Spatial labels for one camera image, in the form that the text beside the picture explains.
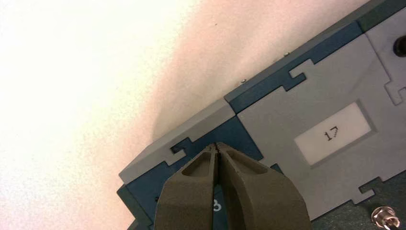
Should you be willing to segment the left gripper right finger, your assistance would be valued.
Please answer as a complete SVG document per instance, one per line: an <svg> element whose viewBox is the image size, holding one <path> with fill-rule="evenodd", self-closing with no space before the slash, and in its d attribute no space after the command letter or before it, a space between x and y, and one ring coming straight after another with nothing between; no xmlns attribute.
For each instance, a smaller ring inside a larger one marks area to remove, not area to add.
<svg viewBox="0 0 406 230"><path fill-rule="evenodd" d="M312 229L306 203L288 177L225 143L217 149L228 229Z"/></svg>

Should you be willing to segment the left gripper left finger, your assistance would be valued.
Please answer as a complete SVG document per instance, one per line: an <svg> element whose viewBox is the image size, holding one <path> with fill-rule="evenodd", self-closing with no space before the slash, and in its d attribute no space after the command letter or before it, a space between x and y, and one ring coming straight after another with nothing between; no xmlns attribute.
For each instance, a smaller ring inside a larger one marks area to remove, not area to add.
<svg viewBox="0 0 406 230"><path fill-rule="evenodd" d="M157 204L154 229L212 229L217 182L218 150L215 144L210 144L165 182Z"/></svg>

